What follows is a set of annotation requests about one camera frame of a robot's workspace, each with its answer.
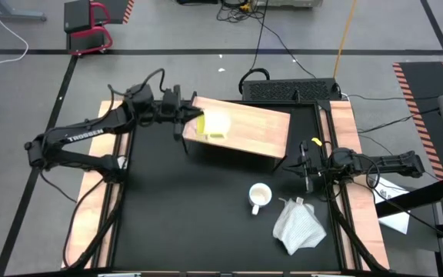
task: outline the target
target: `white napkin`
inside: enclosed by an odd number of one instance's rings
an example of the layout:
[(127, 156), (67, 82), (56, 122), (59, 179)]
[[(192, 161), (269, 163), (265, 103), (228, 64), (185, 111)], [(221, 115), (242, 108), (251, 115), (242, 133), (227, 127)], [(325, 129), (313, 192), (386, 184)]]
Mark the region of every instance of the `white napkin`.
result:
[(273, 228), (273, 236), (283, 242), (289, 255), (300, 248), (314, 248), (326, 236), (314, 215), (314, 206), (298, 202), (292, 199), (285, 202)]

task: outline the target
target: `concrete floor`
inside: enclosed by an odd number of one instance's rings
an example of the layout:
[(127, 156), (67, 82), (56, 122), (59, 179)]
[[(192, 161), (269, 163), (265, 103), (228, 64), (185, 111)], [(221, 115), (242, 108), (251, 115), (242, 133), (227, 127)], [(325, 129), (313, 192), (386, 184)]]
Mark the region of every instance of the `concrete floor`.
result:
[[(31, 49), (62, 50), (63, 0), (13, 0), (15, 8), (40, 10), (47, 22), (9, 21)], [(443, 0), (428, 0), (443, 33)], [(325, 0), (312, 11), (268, 11), (266, 24), (289, 48), (337, 49), (351, 0)], [(165, 87), (179, 84), (188, 98), (192, 91), (218, 99), (240, 99), (237, 84), (250, 68), (253, 55), (226, 55), (226, 49), (253, 49), (260, 25), (247, 20), (236, 25), (215, 19), (217, 5), (183, 7), (171, 0), (142, 0), (135, 3), (127, 25), (108, 27), (114, 49), (220, 49), (216, 55), (96, 55), (79, 59), (57, 125), (94, 118), (100, 101), (108, 99), (108, 83), (119, 90), (141, 82), (151, 71), (163, 67)], [(0, 49), (22, 49), (22, 43), (0, 26)], [(261, 48), (282, 48), (273, 34), (263, 32)], [(443, 50), (423, 9), (421, 0), (358, 0), (358, 7), (345, 44), (346, 49)], [(368, 97), (401, 97), (393, 62), (442, 61), (443, 55), (345, 55), (338, 83), (343, 92)], [(0, 55), (14, 58), (14, 55)], [(297, 60), (318, 77), (330, 77), (334, 55), (297, 55)], [(47, 125), (70, 57), (28, 55), (19, 62), (0, 65), (0, 254), (28, 179), (30, 168), (23, 145)], [(260, 55), (256, 64), (271, 78), (307, 78), (288, 55)], [(366, 102), (352, 99), (357, 126), (370, 128), (406, 115), (404, 102)], [(411, 121), (368, 134), (395, 153), (415, 150), (428, 165), (425, 151)], [(384, 151), (366, 138), (362, 148), (368, 155)], [(72, 150), (88, 152), (89, 142)], [(48, 177), (76, 197), (82, 173), (56, 169)], [(405, 179), (386, 176), (398, 185), (419, 188), (431, 177)], [(39, 179), (6, 274), (58, 270), (61, 250), (73, 203), (62, 198)], [(436, 275), (432, 252), (386, 245), (391, 267), (404, 273)]]

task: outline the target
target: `black frame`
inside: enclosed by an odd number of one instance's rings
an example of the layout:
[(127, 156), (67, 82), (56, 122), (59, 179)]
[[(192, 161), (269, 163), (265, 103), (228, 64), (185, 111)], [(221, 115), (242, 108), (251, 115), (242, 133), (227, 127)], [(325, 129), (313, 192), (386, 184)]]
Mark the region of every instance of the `black frame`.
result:
[[(190, 101), (184, 100), (185, 103), (189, 103), (192, 102), (192, 99)], [(235, 103), (235, 104), (241, 104), (241, 105), (251, 105), (251, 106), (260, 106), (260, 105), (265, 105), (265, 106), (300, 106), (300, 105), (311, 105), (315, 111), (315, 118), (316, 120), (316, 124), (317, 124), (317, 129), (318, 129), (318, 134), (319, 137), (324, 140), (324, 132), (323, 132), (323, 128), (322, 128), (322, 123), (321, 123), (321, 115), (320, 115), (320, 108), (321, 106), (315, 102), (295, 102), (295, 101), (244, 101), (244, 100), (228, 100), (227, 102), (231, 102), (231, 103)], [(332, 115), (331, 115), (331, 110), (327, 110), (325, 108), (322, 108), (325, 111), (326, 114), (326, 118), (328, 120), (328, 128), (329, 128), (329, 135), (331, 137), (331, 143), (333, 144), (333, 148), (335, 146), (338, 145), (337, 143), (337, 139), (336, 139), (336, 134), (335, 134), (335, 127), (334, 127), (334, 122), (332, 121)], [(128, 137), (128, 142), (127, 142), (127, 157), (128, 159), (130, 158), (131, 152), (132, 152), (132, 148), (134, 147), (132, 145), (132, 141), (134, 140), (134, 135), (135, 135), (135, 130), (131, 131), (129, 133), (129, 137)], [(326, 151), (326, 147), (321, 147), (321, 153), (325, 156), (327, 156), (327, 151)], [(344, 214), (346, 216), (346, 219), (348, 221), (348, 223), (351, 225), (352, 228), (353, 227), (353, 221), (352, 221), (352, 217), (351, 217), (351, 207), (349, 205), (348, 202), (348, 193), (346, 192), (346, 190), (344, 190), (342, 192), (342, 198), (346, 199), (347, 201), (343, 201), (343, 207), (344, 207)], [(328, 202), (328, 209), (329, 211), (331, 211), (331, 204)], [(118, 238), (118, 229), (120, 228), (120, 224), (121, 224), (121, 213), (122, 213), (122, 207), (120, 207), (119, 209), (119, 214), (118, 214), (118, 219), (116, 220), (116, 223), (113, 225), (113, 231), (112, 231), (112, 235), (111, 235), (111, 246), (109, 248), (108, 251), (108, 257), (107, 257), (107, 263), (106, 263), (106, 267), (108, 268), (112, 268), (113, 266), (113, 259), (115, 257), (115, 250), (116, 250), (116, 241)], [(338, 224), (338, 222), (335, 220), (335, 218), (332, 215), (332, 212), (329, 213), (331, 216), (331, 224), (332, 224), (332, 230), (333, 230), (333, 238), (335, 240), (335, 246), (336, 246), (336, 252), (338, 253), (338, 265), (339, 265), (339, 270), (343, 270), (346, 269), (346, 258), (345, 258), (345, 252), (343, 249), (343, 238), (341, 236), (341, 228), (340, 225)], [(358, 252), (356, 251), (356, 249), (354, 247), (352, 247), (352, 253), (353, 253), (353, 257), (354, 257), (354, 263), (355, 263), (355, 267), (360, 267), (361, 269), (361, 263), (360, 263), (360, 258), (358, 256)]]

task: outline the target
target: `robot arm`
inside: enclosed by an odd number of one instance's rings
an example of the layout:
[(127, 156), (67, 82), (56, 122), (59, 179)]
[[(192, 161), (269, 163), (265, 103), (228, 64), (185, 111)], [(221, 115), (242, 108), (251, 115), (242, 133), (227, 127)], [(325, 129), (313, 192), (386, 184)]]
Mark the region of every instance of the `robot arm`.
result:
[(62, 150), (64, 145), (104, 134), (124, 134), (138, 124), (148, 127), (157, 122), (174, 123), (174, 139), (182, 136), (183, 125), (203, 112), (190, 105), (181, 105), (180, 87), (166, 89), (162, 102), (154, 102), (149, 85), (134, 85), (125, 94), (123, 103), (101, 118), (50, 129), (25, 143), (31, 167), (49, 170), (67, 166), (99, 172), (106, 182), (120, 182), (122, 169), (112, 155), (94, 157)]

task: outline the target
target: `wooden board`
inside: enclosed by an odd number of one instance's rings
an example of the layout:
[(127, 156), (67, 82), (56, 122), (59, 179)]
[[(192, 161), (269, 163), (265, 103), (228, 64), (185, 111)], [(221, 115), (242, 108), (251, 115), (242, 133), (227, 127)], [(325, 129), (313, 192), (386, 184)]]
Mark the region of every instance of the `wooden board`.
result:
[[(100, 114), (105, 113), (110, 102), (103, 102), (100, 108)], [(335, 124), (335, 133), (338, 144), (341, 147), (354, 149), (356, 152), (361, 152), (360, 140), (355, 125), (355, 118), (351, 110), (349, 102), (331, 102), (331, 115)], [(325, 113), (321, 113), (321, 122), (325, 137), (329, 138), (329, 130), (327, 122), (322, 117)], [(112, 135), (102, 135), (92, 140), (92, 147), (90, 149), (91, 155), (111, 154), (114, 147), (115, 137)], [(120, 153), (125, 151), (125, 139), (122, 141)], [(83, 176), (82, 188), (80, 195), (86, 193), (89, 188), (99, 180), (99, 176), (94, 172), (86, 172)], [(357, 178), (357, 182), (364, 184), (365, 178)], [(105, 185), (97, 189), (93, 193), (94, 197), (86, 199), (83, 205), (77, 212), (75, 218), (74, 228), (72, 230), (72, 237), (68, 244), (68, 261), (74, 262), (76, 258), (81, 255), (88, 243), (95, 236), (98, 226), (98, 219), (102, 212), (102, 205), (104, 201)], [(378, 217), (375, 211), (375, 204), (372, 193), (359, 185), (348, 186), (348, 197), (351, 206), (351, 213), (355, 230), (358, 237), (363, 241), (370, 253), (378, 260), (380, 264), (388, 268), (388, 259), (385, 253), (384, 242), (382, 240), (381, 230), (378, 224)], [(102, 255), (99, 260), (100, 266), (105, 266), (107, 245), (109, 245), (110, 236), (104, 238), (104, 247), (102, 247)], [(353, 259), (351, 256), (351, 248), (349, 241), (344, 235), (345, 258), (349, 269), (353, 269)]]
[(278, 159), (285, 157), (290, 114), (204, 97), (196, 97), (192, 104), (204, 110), (229, 114), (230, 130), (224, 139), (205, 138), (196, 135), (197, 119), (193, 119), (184, 127), (184, 139)]

